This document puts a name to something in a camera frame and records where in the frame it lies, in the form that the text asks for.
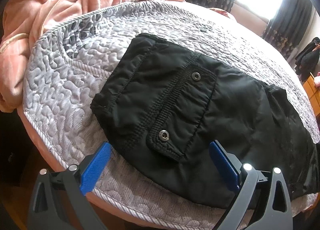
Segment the quilted bedspread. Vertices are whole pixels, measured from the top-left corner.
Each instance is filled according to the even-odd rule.
[[[132,38],[142,32],[217,58],[267,84],[286,89],[288,100],[313,141],[320,140],[311,105],[298,78],[263,39],[215,12],[209,21],[169,3],[122,3],[61,23],[33,47],[24,78],[24,113],[64,168],[78,164],[107,140],[90,103]],[[165,190],[115,150],[94,193],[135,217],[176,229],[212,229],[224,212]],[[315,198],[316,194],[311,194],[293,201],[293,213],[310,206]]]

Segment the gray quilted blanket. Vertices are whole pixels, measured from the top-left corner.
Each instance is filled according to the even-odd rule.
[[[107,140],[90,103],[132,38],[156,34],[286,89],[313,141],[320,140],[308,98],[281,55],[239,24],[212,12],[210,21],[168,3],[123,3],[59,24],[34,45],[24,80],[23,108],[44,144],[66,168]],[[94,193],[143,220],[176,229],[212,229],[223,210],[194,204],[161,188],[116,151]],[[294,214],[316,195],[292,202]]]

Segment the metal eyelet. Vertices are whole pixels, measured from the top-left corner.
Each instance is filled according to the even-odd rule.
[[[191,77],[194,81],[199,81],[201,79],[201,76],[198,72],[193,72]]]
[[[166,130],[159,132],[158,137],[161,141],[166,142],[169,140],[169,133]]]

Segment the wooden furniture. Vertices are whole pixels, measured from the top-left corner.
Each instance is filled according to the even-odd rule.
[[[320,90],[315,87],[314,79],[314,76],[310,73],[310,77],[304,82],[303,88],[308,95],[315,117],[317,117],[320,115]]]

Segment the folded black garment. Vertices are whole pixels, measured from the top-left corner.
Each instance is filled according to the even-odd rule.
[[[210,160],[215,139],[255,169],[279,167],[292,199],[320,190],[316,145],[285,90],[157,36],[132,40],[91,109],[130,164],[195,203],[234,196]]]

